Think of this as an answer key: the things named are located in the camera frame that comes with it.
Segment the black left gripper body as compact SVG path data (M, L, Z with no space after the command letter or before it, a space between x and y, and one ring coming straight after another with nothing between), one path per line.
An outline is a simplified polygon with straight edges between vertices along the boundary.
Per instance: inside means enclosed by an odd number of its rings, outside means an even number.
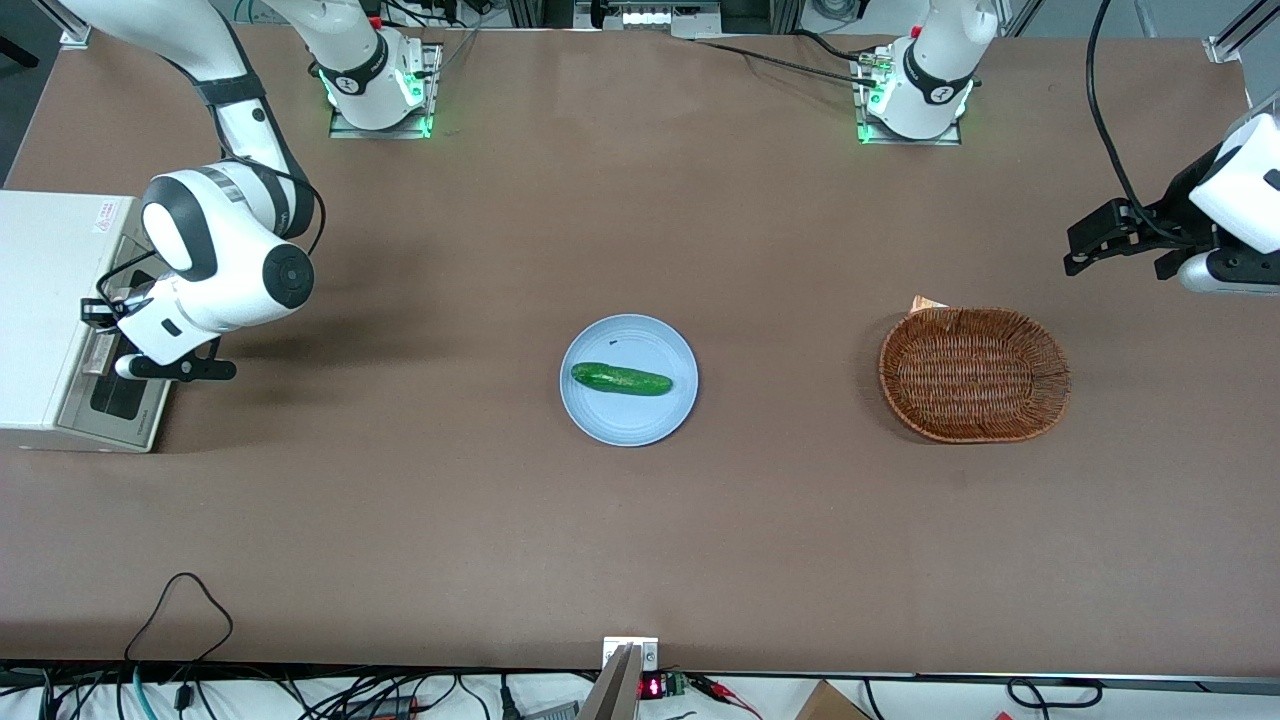
M1204 151L1192 164L1178 172L1164 195L1149 204L1130 199L1135 217L1135 251L1155 249L1187 249L1210 251L1220 245L1217 225L1190 200L1190 192L1210 173L1221 145Z

